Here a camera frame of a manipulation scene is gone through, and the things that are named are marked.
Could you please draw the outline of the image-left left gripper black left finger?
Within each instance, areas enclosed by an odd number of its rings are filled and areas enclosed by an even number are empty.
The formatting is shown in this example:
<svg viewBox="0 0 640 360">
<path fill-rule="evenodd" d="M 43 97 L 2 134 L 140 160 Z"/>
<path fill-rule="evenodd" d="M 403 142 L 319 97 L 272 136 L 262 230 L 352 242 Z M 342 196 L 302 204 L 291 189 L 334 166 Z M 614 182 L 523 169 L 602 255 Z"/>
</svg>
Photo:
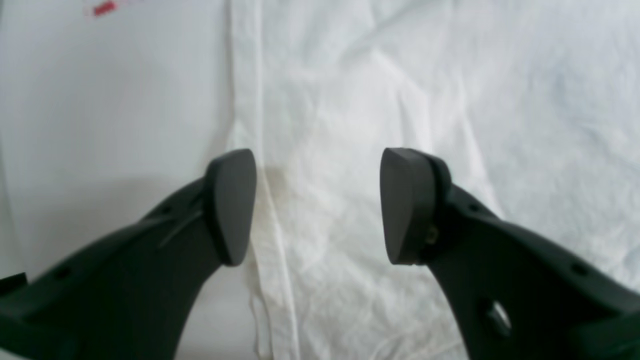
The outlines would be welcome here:
<svg viewBox="0 0 640 360">
<path fill-rule="evenodd" d="M 173 360 L 205 282 L 250 243 L 254 153 L 214 158 L 139 221 L 1 297 L 1 349 L 25 360 Z"/>
</svg>

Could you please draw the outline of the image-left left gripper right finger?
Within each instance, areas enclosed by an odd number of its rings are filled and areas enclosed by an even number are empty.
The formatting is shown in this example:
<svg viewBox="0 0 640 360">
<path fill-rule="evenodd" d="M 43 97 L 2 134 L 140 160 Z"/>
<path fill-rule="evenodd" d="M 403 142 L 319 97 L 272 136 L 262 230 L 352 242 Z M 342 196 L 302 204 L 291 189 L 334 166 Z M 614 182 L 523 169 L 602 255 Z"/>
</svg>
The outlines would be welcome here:
<svg viewBox="0 0 640 360">
<path fill-rule="evenodd" d="M 455 185 L 441 158 L 386 148 L 387 257 L 425 265 L 471 360 L 637 360 L 639 294 Z"/>
</svg>

